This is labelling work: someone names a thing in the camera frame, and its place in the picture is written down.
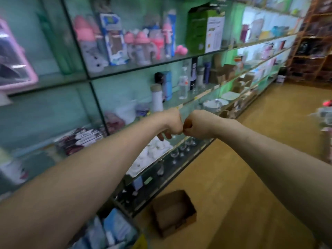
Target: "pink frame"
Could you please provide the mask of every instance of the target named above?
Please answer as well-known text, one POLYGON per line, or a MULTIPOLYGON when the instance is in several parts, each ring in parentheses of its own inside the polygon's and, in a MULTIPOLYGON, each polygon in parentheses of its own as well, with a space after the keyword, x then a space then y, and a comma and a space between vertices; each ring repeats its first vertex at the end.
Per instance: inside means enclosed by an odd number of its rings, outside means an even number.
POLYGON ((23 81, 23 82, 16 83, 16 84, 9 84, 9 85, 0 86, 0 90, 6 91, 6 90, 11 90, 11 89, 17 89, 17 88, 22 88, 22 87, 26 87, 26 86, 33 85, 33 84, 37 83, 38 82, 38 76, 36 75, 35 71, 31 67, 30 63, 27 61, 27 58, 25 57, 21 46, 19 46, 19 44, 15 40, 15 37, 13 36, 7 22, 0 18, 0 25, 2 26, 4 31, 9 35, 9 41, 10 41, 11 45, 13 46, 15 52, 17 53, 17 55, 21 59, 22 64, 25 65, 25 69, 27 71, 27 74, 30 77, 30 79, 27 80, 27 81, 23 81))

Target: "shelving unit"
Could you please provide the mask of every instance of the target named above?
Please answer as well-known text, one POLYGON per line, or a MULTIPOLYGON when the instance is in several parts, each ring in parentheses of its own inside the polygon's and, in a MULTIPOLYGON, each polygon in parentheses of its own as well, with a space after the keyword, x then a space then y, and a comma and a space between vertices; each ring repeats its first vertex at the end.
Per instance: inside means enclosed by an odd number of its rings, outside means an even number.
POLYGON ((313 0, 288 59, 286 82, 332 89, 332 8, 327 0, 313 0), (304 55, 298 53, 309 43, 325 46, 325 52, 304 55))
MULTIPOLYGON (((164 109, 177 107, 182 118, 186 118, 190 112, 199 108, 203 101, 219 98, 230 91, 236 80, 248 72, 263 68, 272 61, 283 63, 292 49, 290 46, 298 35, 303 17, 302 14, 293 15, 288 11, 278 11, 267 6, 259 7, 258 4, 241 0, 130 0, 130 2, 114 0, 112 3, 114 12, 121 17, 124 28, 130 30, 143 26, 143 11, 156 9, 159 12, 159 10, 176 8, 179 18, 176 27, 177 45, 184 44, 187 13, 190 8, 202 5, 207 1, 227 6, 223 44, 220 50, 209 53, 191 54, 189 52, 185 56, 176 55, 164 61, 153 60, 151 65, 138 66, 130 62, 126 65, 107 66, 101 72, 91 73, 84 62, 73 26, 73 20, 77 15, 93 14, 90 0, 15 0, 19 7, 13 5, 13 0, 1 1, 3 9, 8 11, 4 14, 4 19, 8 21, 19 44, 26 49, 27 59, 39 76, 39 82, 36 85, 9 91, 8 96, 13 104, 0 107, 0 118, 2 119, 0 121, 0 129, 2 129, 0 147, 9 151, 13 157, 20 159, 31 170, 29 179, 43 173, 66 157, 54 145, 54 140, 59 136, 80 127, 98 128, 104 130, 105 136, 110 135, 105 115, 114 111, 119 100, 124 97, 128 98, 128 94, 131 96, 132 91, 135 91, 135 96, 133 96, 135 100, 150 103, 149 86, 153 82, 153 75, 156 72, 172 71, 173 97, 164 102, 164 109), (127 11, 122 8, 123 5, 129 6, 130 14, 127 14, 127 11), (20 15, 24 18, 19 21, 20 23, 18 23, 17 10, 22 10, 20 15), (292 28, 279 36, 267 33, 263 38, 255 41, 241 42, 241 30, 239 29, 243 24, 251 24, 256 13, 260 12, 265 14, 266 19, 263 26, 265 32, 269 32, 273 28, 274 21, 280 22, 279 26, 282 25, 282 22, 287 21, 292 28), (48 31, 36 18, 36 14, 45 16, 52 32, 57 35, 56 39, 63 44, 62 51, 53 48, 52 41, 45 36, 48 31), (199 64, 201 64, 202 59, 211 61, 213 55, 219 53, 222 55, 222 61, 214 64, 235 64, 234 56, 248 52, 248 60, 256 60, 254 52, 260 47, 282 40, 287 41, 287 45, 281 50, 277 50, 274 54, 270 54, 270 57, 259 60, 246 69, 237 70, 235 76, 222 86, 209 83, 199 92, 189 92, 188 98, 185 100, 178 98, 177 81, 181 67, 186 64, 186 61, 191 61, 193 57, 199 57, 199 64), (66 59, 66 61, 72 61, 72 63, 68 63, 72 69, 66 74, 63 70, 64 62, 56 57, 57 52, 68 53, 70 56, 70 60, 66 59)), ((256 95, 239 110, 239 114, 268 87, 270 84, 268 81, 272 80, 271 76, 276 75, 281 66, 282 64, 274 65, 270 73, 266 73, 249 88, 249 90, 255 91, 256 95)), ((244 98, 244 93, 223 106, 222 111, 244 98)), ((172 138, 170 140, 172 150, 181 146, 186 140, 187 137, 184 135, 172 138)), ((124 188, 130 188, 131 182, 137 177, 125 176, 113 196, 118 197, 118 200, 132 215, 137 214, 211 142, 212 140, 198 142, 197 147, 192 147, 190 153, 177 166, 165 166, 164 175, 158 177, 155 173, 160 161, 164 160, 165 164, 171 161, 172 150, 166 152, 137 176, 152 177, 153 180, 144 185, 146 190, 139 191, 136 198, 131 196, 129 203, 126 202, 128 199, 121 198, 118 193, 124 188)), ((3 178, 0 178, 0 195, 18 188, 12 187, 4 181, 3 178)))

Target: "white cloth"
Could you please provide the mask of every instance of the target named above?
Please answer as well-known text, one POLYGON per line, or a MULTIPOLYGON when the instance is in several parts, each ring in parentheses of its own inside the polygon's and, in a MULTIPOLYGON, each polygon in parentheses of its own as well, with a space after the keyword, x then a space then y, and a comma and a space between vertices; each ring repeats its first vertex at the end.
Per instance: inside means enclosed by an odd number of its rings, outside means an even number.
POLYGON ((173 146, 168 141, 160 141, 158 137, 153 138, 139 154, 126 174, 134 178, 172 148, 173 146))

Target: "tiled floor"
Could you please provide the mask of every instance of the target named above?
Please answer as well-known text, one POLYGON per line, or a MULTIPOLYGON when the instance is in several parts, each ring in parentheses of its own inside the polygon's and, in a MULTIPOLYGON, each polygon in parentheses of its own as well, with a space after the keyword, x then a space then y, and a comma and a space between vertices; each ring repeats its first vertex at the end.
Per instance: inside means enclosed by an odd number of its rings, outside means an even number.
MULTIPOLYGON (((272 84, 239 118, 247 127, 315 157, 318 123, 308 114, 332 97, 330 90, 272 84)), ((197 222, 161 239, 148 205, 135 218, 152 248, 313 248, 309 231, 226 144, 214 141, 161 194, 184 189, 197 222)))

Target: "white thermos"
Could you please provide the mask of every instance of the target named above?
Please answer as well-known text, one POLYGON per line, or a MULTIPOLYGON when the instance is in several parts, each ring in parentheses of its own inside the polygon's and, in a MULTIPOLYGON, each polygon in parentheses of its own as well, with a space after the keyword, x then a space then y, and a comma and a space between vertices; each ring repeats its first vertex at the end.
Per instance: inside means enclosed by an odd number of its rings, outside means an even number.
POLYGON ((161 84, 152 84, 150 86, 152 92, 152 112, 164 111, 163 91, 161 84))

